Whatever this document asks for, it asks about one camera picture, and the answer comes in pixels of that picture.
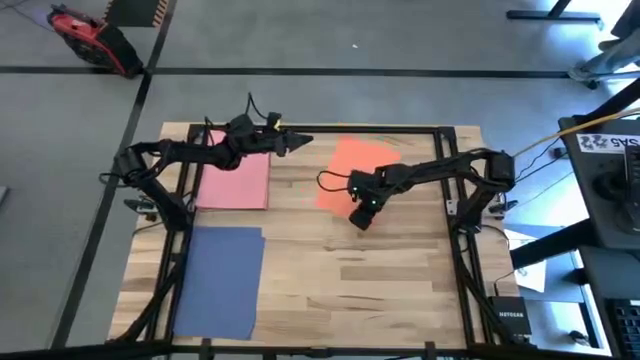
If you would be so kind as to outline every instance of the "paper sheet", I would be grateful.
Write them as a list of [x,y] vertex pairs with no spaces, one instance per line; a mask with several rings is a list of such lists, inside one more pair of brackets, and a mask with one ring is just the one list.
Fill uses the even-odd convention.
[[249,340],[264,239],[260,228],[194,227],[174,333]]
[[[215,143],[222,131],[211,131]],[[200,209],[266,209],[269,196],[269,154],[251,154],[240,166],[224,171],[205,165],[196,206]]]
[[[341,137],[333,153],[327,170],[349,175],[351,170],[373,172],[376,167],[400,161],[400,154],[382,142],[363,142],[355,138]],[[320,177],[322,185],[328,189],[347,186],[347,179],[330,174]],[[357,204],[351,201],[346,191],[327,192],[318,189],[316,206],[330,210],[334,215],[348,218]]]

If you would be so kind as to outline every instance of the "red power tool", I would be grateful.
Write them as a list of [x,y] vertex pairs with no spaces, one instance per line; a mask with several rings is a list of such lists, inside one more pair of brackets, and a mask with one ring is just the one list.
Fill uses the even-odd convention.
[[80,59],[113,69],[129,79],[141,72],[142,61],[118,28],[65,5],[51,8],[53,11],[47,16],[49,25]]

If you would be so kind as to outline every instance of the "pink paper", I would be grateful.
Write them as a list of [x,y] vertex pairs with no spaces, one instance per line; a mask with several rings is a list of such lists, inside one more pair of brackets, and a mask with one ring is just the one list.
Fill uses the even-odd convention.
[[[213,141],[221,142],[225,133],[211,131]],[[201,209],[266,209],[269,194],[269,154],[251,154],[240,166],[224,171],[205,165],[196,206]]]

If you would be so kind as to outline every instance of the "red object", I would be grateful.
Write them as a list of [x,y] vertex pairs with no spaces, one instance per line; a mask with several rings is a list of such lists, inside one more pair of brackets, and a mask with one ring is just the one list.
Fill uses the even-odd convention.
[[118,28],[65,5],[51,8],[53,11],[47,16],[49,25],[79,58],[109,67],[127,78],[140,73],[142,62]]
[[[376,167],[396,163],[400,158],[398,152],[383,143],[364,142],[345,136],[338,140],[336,151],[327,170],[347,176],[351,174],[351,170],[373,172]],[[346,178],[331,174],[320,177],[320,182],[328,189],[346,189],[347,181]],[[346,191],[326,192],[318,189],[316,206],[330,210],[336,216],[349,218],[358,204],[351,200],[351,196]]]

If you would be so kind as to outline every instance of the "yellow cable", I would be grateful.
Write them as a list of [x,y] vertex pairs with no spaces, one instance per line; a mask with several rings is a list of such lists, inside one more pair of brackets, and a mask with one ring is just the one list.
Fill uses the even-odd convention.
[[514,158],[518,157],[519,155],[522,155],[523,153],[533,149],[534,147],[542,144],[545,141],[549,141],[551,139],[555,139],[555,138],[560,137],[560,136],[564,136],[564,135],[567,135],[567,134],[574,133],[576,131],[580,131],[580,130],[582,130],[584,128],[588,128],[590,126],[602,124],[602,123],[607,122],[609,120],[619,119],[621,117],[629,116],[631,114],[635,114],[635,113],[638,113],[638,112],[640,112],[640,108],[629,109],[629,110],[621,111],[621,112],[619,112],[617,114],[612,114],[612,115],[609,115],[609,116],[603,116],[601,118],[598,118],[598,119],[595,119],[595,120],[591,120],[591,121],[586,122],[586,123],[584,123],[582,125],[576,125],[574,127],[570,127],[570,128],[568,128],[566,130],[562,130],[560,132],[557,132],[557,133],[555,133],[553,135],[549,135],[547,137],[544,137],[544,138],[534,142],[533,144],[527,146],[526,148],[518,151],[515,155],[513,155],[513,157]]

